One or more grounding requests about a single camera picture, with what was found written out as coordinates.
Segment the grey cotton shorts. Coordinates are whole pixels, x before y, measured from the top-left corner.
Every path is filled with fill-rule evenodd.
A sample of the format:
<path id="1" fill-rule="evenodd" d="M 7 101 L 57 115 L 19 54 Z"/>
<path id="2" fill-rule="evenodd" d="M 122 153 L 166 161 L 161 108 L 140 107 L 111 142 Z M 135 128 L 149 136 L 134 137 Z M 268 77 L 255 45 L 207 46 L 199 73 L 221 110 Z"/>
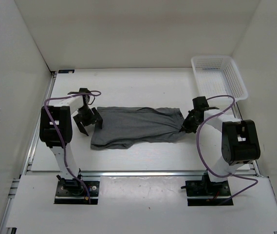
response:
<path id="1" fill-rule="evenodd" d="M 142 142 L 174 143 L 181 139 L 184 117 L 179 108 L 98 107 L 102 127 L 95 126 L 91 149 L 128 149 Z"/>

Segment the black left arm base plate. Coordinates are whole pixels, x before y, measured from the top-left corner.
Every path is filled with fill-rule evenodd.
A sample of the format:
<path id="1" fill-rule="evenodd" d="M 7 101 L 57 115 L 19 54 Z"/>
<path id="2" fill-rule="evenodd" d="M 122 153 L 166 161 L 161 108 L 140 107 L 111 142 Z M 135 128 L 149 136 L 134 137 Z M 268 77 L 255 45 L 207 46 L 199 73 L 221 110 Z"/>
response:
<path id="1" fill-rule="evenodd" d="M 59 180 L 55 191 L 54 204 L 97 205 L 100 181 L 84 180 L 84 183 L 89 191 L 89 196 L 80 182 Z"/>

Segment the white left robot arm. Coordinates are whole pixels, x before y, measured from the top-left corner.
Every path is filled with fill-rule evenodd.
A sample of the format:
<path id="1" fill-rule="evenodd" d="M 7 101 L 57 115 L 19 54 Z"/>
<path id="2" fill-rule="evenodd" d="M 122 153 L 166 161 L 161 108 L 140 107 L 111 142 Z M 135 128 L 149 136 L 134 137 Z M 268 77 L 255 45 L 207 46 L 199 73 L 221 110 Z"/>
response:
<path id="1" fill-rule="evenodd" d="M 67 188 L 73 195 L 83 193 L 85 188 L 70 146 L 73 124 L 86 136 L 87 126 L 102 128 L 101 115 L 95 107 L 90 108 L 100 95 L 100 91 L 80 88 L 64 97 L 46 99 L 41 108 L 39 138 L 53 152 L 60 169 L 58 179 L 69 181 Z"/>

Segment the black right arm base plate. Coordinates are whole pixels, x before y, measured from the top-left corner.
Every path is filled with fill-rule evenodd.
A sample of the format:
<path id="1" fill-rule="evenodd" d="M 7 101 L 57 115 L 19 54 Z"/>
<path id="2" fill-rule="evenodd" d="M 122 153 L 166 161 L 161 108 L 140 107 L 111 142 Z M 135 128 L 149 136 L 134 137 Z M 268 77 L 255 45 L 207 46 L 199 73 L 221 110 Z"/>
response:
<path id="1" fill-rule="evenodd" d="M 203 180 L 187 180 L 181 187 L 186 191 L 188 207 L 233 206 L 228 181 L 204 182 Z"/>

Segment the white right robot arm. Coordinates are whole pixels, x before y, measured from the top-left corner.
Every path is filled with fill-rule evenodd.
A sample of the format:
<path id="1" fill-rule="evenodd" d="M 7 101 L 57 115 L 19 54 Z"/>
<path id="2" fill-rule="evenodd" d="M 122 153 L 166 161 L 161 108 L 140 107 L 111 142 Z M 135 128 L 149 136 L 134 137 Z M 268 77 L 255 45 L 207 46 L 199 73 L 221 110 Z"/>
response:
<path id="1" fill-rule="evenodd" d="M 221 110 L 212 107 L 208 101 L 215 98 L 229 98 L 231 103 Z M 226 112 L 232 109 L 236 100 L 230 95 L 218 95 L 210 98 L 196 97 L 192 100 L 193 109 L 188 112 L 180 131 L 196 135 L 196 146 L 201 162 L 207 170 L 207 179 L 201 182 L 201 189 L 207 195 L 214 194 L 220 182 L 233 176 L 238 168 L 260 157 L 260 146 L 255 123 L 241 120 Z M 200 133 L 204 125 L 210 125 L 222 134 L 221 157 L 209 167 L 200 149 Z"/>

